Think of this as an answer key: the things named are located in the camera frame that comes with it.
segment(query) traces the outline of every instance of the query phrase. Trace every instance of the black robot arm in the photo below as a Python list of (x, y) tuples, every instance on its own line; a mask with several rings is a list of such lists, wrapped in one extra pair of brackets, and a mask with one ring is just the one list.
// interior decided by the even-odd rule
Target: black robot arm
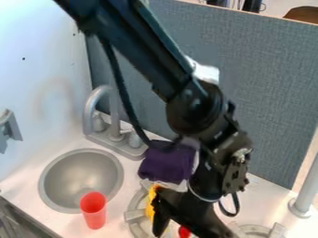
[(168, 36), (141, 0), (55, 0), (87, 35), (95, 34), (111, 61), (123, 97), (123, 78), (114, 46), (152, 83), (166, 102), (171, 128), (201, 144), (199, 166), (185, 193), (159, 189), (153, 201), (153, 233), (160, 237), (174, 219), (199, 237), (230, 238), (213, 203), (243, 191), (251, 141), (233, 119), (234, 105), (216, 84), (202, 81), (196, 65)]

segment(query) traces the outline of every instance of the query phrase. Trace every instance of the gray knob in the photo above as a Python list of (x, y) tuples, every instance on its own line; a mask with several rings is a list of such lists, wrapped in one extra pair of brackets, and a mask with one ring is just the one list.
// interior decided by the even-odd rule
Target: gray knob
[(94, 132), (102, 132), (102, 131), (106, 130), (106, 128), (107, 128), (107, 124), (102, 119), (100, 112), (94, 112), (94, 114), (93, 114)]
[(128, 139), (128, 145), (131, 148), (139, 148), (142, 144), (142, 141), (140, 139), (140, 137), (137, 135), (135, 130), (132, 130), (132, 132), (129, 135), (129, 139)]

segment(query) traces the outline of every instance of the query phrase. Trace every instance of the sink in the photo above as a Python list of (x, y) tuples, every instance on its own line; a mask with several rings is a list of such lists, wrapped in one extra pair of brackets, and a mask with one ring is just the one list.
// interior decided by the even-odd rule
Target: sink
[(64, 153), (43, 171), (38, 184), (46, 205), (63, 213), (80, 213), (79, 201), (87, 192), (105, 194), (107, 203), (118, 193), (124, 169), (111, 153), (80, 149)]

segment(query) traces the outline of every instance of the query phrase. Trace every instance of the red object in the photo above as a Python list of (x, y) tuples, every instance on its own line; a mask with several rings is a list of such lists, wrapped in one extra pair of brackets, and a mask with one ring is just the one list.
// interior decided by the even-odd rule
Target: red object
[(191, 235), (190, 231), (185, 227), (179, 227), (179, 238), (189, 238)]
[(96, 230), (105, 224), (106, 197), (100, 192), (90, 192), (80, 201), (80, 208), (90, 229)]

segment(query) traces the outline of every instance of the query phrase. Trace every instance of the purple cloth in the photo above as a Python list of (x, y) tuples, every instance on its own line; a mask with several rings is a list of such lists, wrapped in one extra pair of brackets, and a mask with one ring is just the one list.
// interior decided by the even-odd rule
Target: purple cloth
[[(171, 144), (169, 141), (153, 140), (156, 147), (165, 147)], [(171, 152), (161, 152), (154, 148), (146, 151), (138, 174), (141, 179), (151, 181), (163, 181), (180, 184), (184, 179), (189, 179), (192, 174), (195, 149), (177, 145)]]

